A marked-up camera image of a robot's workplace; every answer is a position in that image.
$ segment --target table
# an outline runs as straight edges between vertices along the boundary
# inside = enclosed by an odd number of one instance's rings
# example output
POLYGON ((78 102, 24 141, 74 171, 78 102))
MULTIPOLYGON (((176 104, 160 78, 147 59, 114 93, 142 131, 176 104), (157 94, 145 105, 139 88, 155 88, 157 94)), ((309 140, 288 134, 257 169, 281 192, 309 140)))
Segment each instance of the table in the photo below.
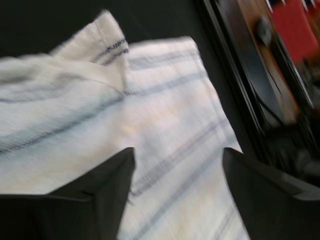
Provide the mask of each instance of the table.
POLYGON ((267 3, 265 0, 237 0, 237 2, 240 6, 255 47, 263 62, 264 68, 267 72, 269 72, 267 76, 282 110, 284 122, 286 124, 295 123, 298 115, 300 114, 300 110, 294 99, 294 96, 292 95, 270 49, 259 44, 254 36, 256 23, 261 16, 265 16, 273 27, 272 18, 267 3))

